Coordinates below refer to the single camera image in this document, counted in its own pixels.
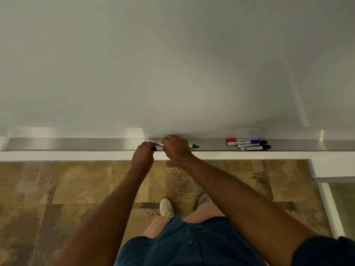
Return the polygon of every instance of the hand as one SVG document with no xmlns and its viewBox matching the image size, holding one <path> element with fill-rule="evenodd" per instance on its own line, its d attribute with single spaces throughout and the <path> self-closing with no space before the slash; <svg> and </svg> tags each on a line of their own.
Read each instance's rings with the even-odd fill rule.
<svg viewBox="0 0 355 266">
<path fill-rule="evenodd" d="M 154 162 L 154 151 L 152 151 L 152 147 L 154 147 L 155 145 L 156 144 L 153 142 L 143 142 L 140 146 L 137 147 L 132 158 L 132 170 L 139 170 L 145 175 L 149 173 Z"/>
<path fill-rule="evenodd" d="M 185 157 L 191 157 L 189 143 L 186 139 L 182 139 L 175 135 L 169 135 L 162 140 L 163 150 L 171 161 L 179 163 Z"/>
</svg>

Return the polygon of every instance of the person's left hand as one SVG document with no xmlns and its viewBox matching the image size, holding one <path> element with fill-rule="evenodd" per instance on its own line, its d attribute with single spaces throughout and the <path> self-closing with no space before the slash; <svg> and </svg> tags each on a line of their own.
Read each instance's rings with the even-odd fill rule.
<svg viewBox="0 0 355 266">
<path fill-rule="evenodd" d="M 147 174 L 152 168 L 154 158 L 152 147 L 155 147 L 156 143 L 153 142 L 143 142 L 136 149 L 133 154 L 131 169 L 139 170 L 144 174 Z"/>
</svg>

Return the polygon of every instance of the sneaker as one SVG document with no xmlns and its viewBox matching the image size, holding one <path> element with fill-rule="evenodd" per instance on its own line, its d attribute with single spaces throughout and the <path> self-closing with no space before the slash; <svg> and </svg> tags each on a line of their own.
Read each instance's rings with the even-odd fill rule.
<svg viewBox="0 0 355 266">
<path fill-rule="evenodd" d="M 166 217 L 171 217 L 174 216 L 174 209 L 173 206 L 171 205 L 171 202 L 169 201 L 168 198 L 162 198 L 160 201 L 160 215 L 166 216 Z"/>
<path fill-rule="evenodd" d="M 212 200 L 211 198 L 207 195 L 207 193 L 203 194 L 200 198 L 200 200 L 198 201 L 198 204 L 197 204 L 197 207 L 196 207 L 196 210 L 203 204 L 206 204 L 206 203 L 209 203 L 211 204 L 212 203 Z"/>
</svg>

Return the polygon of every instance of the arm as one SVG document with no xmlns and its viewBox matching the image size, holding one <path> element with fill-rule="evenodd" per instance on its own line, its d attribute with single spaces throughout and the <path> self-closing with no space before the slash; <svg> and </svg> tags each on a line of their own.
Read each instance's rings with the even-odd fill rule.
<svg viewBox="0 0 355 266">
<path fill-rule="evenodd" d="M 82 224 L 54 262 L 54 266 L 109 265 L 115 262 L 134 199 L 153 165 L 151 142 L 135 151 L 132 167 L 122 183 Z"/>
<path fill-rule="evenodd" d="M 239 179 L 195 157 L 185 139 L 163 139 L 166 155 L 204 189 L 271 266 L 291 265 L 293 253 L 317 234 Z"/>
</svg>

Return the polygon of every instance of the forearm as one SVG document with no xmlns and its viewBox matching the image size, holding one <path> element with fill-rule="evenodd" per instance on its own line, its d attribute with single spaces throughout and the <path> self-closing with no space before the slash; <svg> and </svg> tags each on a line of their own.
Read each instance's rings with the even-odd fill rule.
<svg viewBox="0 0 355 266">
<path fill-rule="evenodd" d="M 145 175 L 145 172 L 130 170 L 122 183 L 78 229 L 54 265 L 113 265 Z"/>
<path fill-rule="evenodd" d="M 178 165 L 270 265 L 290 265 L 299 245 L 316 235 L 248 185 L 195 156 L 181 159 Z"/>
</svg>

